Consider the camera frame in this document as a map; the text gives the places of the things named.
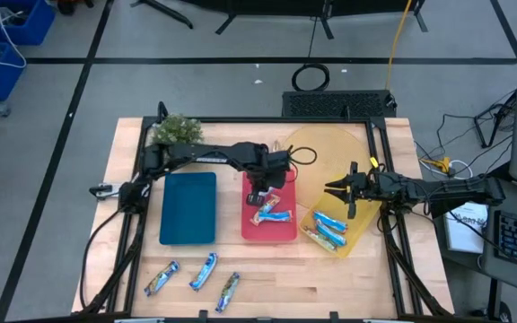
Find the gray floor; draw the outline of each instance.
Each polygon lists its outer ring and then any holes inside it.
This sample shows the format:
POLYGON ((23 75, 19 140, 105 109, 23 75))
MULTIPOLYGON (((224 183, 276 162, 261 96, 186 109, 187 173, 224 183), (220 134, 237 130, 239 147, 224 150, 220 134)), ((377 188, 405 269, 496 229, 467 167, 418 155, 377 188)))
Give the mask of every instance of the gray floor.
MULTIPOLYGON (((74 17, 57 16, 40 47, 22 47, 27 57, 86 57, 104 0, 93 9, 79 6, 74 17)), ((113 5, 97 57, 302 57, 308 53, 308 18, 237 17, 222 36, 213 31, 225 19, 189 4, 163 1, 195 24, 185 26, 140 5, 113 5)), ((500 0, 517 38, 517 1, 500 0)), ((398 57, 500 57, 514 53, 487 0, 427 0, 429 32, 409 16, 398 57)), ((314 57, 387 57, 400 14, 336 18, 327 40, 317 27, 314 57)), ((164 100, 171 112, 190 116, 279 116, 282 92, 300 65, 94 65, 74 116, 66 148, 49 193, 7 319, 65 315, 71 309, 83 247, 95 201, 87 192, 101 181, 117 119, 152 115, 164 100)), ((0 294, 31 214, 59 129, 81 73, 81 65, 29 65, 0 118, 0 294)), ((329 65, 330 90, 369 90, 384 86, 385 65, 329 65)), ((320 82, 316 72, 299 84, 320 82)), ((395 65, 392 91, 400 117, 410 118, 415 139, 437 145, 443 113, 475 115, 515 87, 517 65, 395 65)), ((450 119, 446 141, 471 127, 450 119)), ((500 133, 498 140, 509 134, 500 133)), ((484 172, 505 148, 494 149, 474 165, 484 172)), ((452 159, 469 162, 480 153, 473 132, 447 147, 452 159)), ((423 171, 431 179, 429 172, 423 171)), ((456 311, 486 304, 489 281, 446 264, 456 311)), ((517 321, 517 290, 504 288, 504 300, 517 321)))

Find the wooden tabletop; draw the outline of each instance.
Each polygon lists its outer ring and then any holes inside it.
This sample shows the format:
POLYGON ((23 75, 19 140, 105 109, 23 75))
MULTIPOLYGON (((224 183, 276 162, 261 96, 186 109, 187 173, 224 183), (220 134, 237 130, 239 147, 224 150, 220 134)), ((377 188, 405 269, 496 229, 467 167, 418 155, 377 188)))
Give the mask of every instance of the wooden tabletop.
MULTIPOLYGON (((141 118, 121 118, 113 139, 105 182, 122 183, 132 177, 141 118)), ((203 124, 206 142, 235 144, 251 141, 283 142, 301 124, 203 124)), ((364 125, 340 124, 367 146, 364 125)), ((390 150, 396 172, 420 178, 412 133, 407 119, 387 119, 390 150)), ((380 135, 375 131, 379 159, 380 135)), ((208 310, 210 317, 328 318, 338 311, 340 318, 396 318, 390 286, 384 239, 375 225, 369 226, 350 256, 332 257, 314 241, 299 233, 293 243, 252 244, 241 236, 242 173, 223 165, 195 164, 185 171, 213 171, 217 177, 216 243, 207 246, 163 246, 159 243, 164 178, 153 185, 143 251, 137 277, 132 315, 135 317, 197 317, 208 310), (217 252, 219 263, 199 292, 193 280, 209 252, 217 252), (180 271, 154 296, 143 289, 171 260, 180 271), (232 272, 241 281, 231 304, 223 314, 215 313, 221 290, 232 272)), ((93 230, 117 208, 113 198, 97 205, 93 230)), ((299 220, 307 209, 298 205, 299 220)), ((123 216, 108 224, 95 238, 87 260, 85 299, 90 301, 113 270, 123 216)), ((407 233, 416 273, 432 295, 453 312, 448 283, 433 225, 420 216, 408 215, 407 233)), ((405 308, 411 313, 407 282, 400 272, 405 308)), ((127 276, 121 279, 116 310, 122 310, 127 276)), ((75 297, 73 310, 81 309, 75 297)))

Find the white paper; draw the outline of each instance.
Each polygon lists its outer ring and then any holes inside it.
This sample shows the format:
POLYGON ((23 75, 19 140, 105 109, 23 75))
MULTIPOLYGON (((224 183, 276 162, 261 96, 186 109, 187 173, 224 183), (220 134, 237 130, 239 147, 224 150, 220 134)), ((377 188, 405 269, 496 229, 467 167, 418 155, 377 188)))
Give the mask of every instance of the white paper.
MULTIPOLYGON (((452 210, 452 212, 456 217, 480 233, 482 233, 482 228, 486 226, 488 218, 487 205, 468 202, 452 210)), ((482 238, 477 236, 477 234, 466 225, 456 221, 450 213, 445 215, 445 221, 448 250, 482 254, 484 250, 484 241, 482 238)))

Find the green plant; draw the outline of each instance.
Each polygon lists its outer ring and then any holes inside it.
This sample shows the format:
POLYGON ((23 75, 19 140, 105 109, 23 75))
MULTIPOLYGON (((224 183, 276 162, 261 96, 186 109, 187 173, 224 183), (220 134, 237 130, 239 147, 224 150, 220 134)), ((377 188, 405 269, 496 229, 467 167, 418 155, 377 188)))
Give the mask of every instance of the green plant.
POLYGON ((169 115, 162 123, 154 128, 153 142, 196 144, 203 141, 201 123, 182 115, 169 115))

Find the red tray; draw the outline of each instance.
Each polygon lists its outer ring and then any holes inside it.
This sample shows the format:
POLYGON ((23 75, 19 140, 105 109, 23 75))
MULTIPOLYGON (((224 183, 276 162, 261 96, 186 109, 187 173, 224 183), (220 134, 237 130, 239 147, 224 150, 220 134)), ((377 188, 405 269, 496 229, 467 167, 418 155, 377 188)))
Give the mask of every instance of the red tray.
POLYGON ((274 189, 270 194, 280 197, 280 202, 271 212, 291 211, 293 213, 289 223, 262 222, 254 225, 250 218, 258 211, 258 206, 247 204, 247 195, 250 193, 250 182, 246 176, 242 177, 242 238, 257 242, 287 242, 296 239, 296 194, 294 190, 294 172, 286 173, 286 184, 281 189, 274 189))

